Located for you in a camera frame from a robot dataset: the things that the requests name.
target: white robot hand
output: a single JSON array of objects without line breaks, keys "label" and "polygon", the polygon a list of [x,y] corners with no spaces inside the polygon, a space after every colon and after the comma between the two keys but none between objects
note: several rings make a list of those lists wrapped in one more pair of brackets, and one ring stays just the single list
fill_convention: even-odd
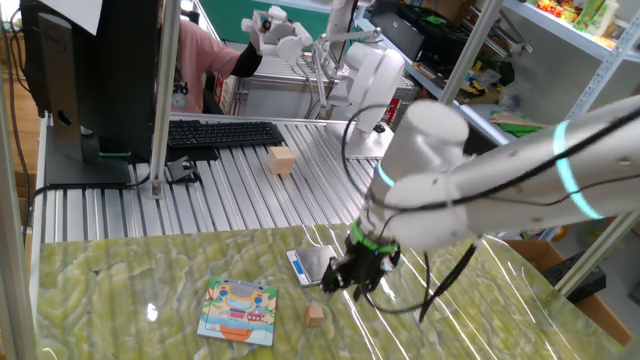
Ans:
[{"label": "white robot hand", "polygon": [[242,31],[250,34],[259,55],[284,60],[300,56],[302,49],[313,43],[302,24],[287,20],[287,13],[278,6],[272,6],[269,12],[255,10],[253,19],[242,20]]}]

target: monitor stand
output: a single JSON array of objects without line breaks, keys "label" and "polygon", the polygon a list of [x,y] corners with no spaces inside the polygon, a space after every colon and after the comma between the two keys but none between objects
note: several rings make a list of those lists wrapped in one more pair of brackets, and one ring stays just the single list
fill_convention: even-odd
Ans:
[{"label": "monitor stand", "polygon": [[109,185],[130,182],[128,164],[100,157],[96,135],[80,132],[80,108],[71,25],[39,15],[53,126],[47,127],[46,185]]},{"label": "monitor stand", "polygon": [[47,126],[46,185],[124,185],[130,182],[126,161],[100,157],[95,135],[82,137],[85,150],[95,150],[95,154],[85,153],[84,161],[78,161],[65,154],[56,142],[54,127]]}]

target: small wooden cube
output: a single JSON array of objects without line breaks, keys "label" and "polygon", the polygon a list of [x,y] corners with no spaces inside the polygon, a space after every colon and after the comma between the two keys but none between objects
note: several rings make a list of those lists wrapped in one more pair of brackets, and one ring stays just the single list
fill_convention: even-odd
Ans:
[{"label": "small wooden cube", "polygon": [[311,305],[307,307],[307,311],[304,313],[304,320],[307,322],[307,326],[318,327],[322,325],[324,321],[324,314],[322,313],[322,306]]},{"label": "small wooden cube", "polygon": [[274,146],[269,148],[267,156],[267,166],[274,175],[291,174],[296,156],[286,146]]}]

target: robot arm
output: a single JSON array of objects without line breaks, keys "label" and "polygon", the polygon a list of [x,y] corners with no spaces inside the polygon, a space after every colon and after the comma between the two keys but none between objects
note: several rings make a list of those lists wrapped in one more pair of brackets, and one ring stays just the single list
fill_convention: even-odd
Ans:
[{"label": "robot arm", "polygon": [[[363,285],[366,291],[375,290],[384,276],[381,262],[385,257],[393,262],[396,244],[428,251],[484,233],[637,210],[640,143],[634,134],[640,132],[640,121],[558,160],[547,171],[511,187],[502,185],[639,108],[640,96],[625,99],[468,159],[462,152],[468,136],[464,119],[442,104],[414,103],[374,175],[346,239],[347,254],[325,272],[323,290],[357,284],[356,299]],[[497,186],[495,193],[478,195]],[[442,206],[406,211],[438,203]],[[385,254],[382,249],[390,250]]]},{"label": "robot arm", "polygon": [[[347,52],[345,63],[349,67],[347,81],[336,88],[336,92],[348,94],[351,104],[343,109],[338,118],[348,119],[357,110],[373,104],[388,104],[400,83],[404,72],[404,59],[395,50],[381,50],[354,43]],[[355,128],[366,134],[380,122],[386,109],[373,109],[363,113]]]}]

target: green wall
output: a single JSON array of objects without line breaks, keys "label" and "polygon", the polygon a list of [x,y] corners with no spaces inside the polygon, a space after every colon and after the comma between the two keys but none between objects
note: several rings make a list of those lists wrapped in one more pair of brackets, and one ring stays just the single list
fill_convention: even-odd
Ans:
[{"label": "green wall", "polygon": [[[253,10],[267,11],[271,4],[253,0],[201,0],[202,7],[221,39],[248,43],[249,34],[242,32],[242,19],[250,19]],[[327,29],[329,14],[281,6],[289,19],[301,22],[315,40]]]}]

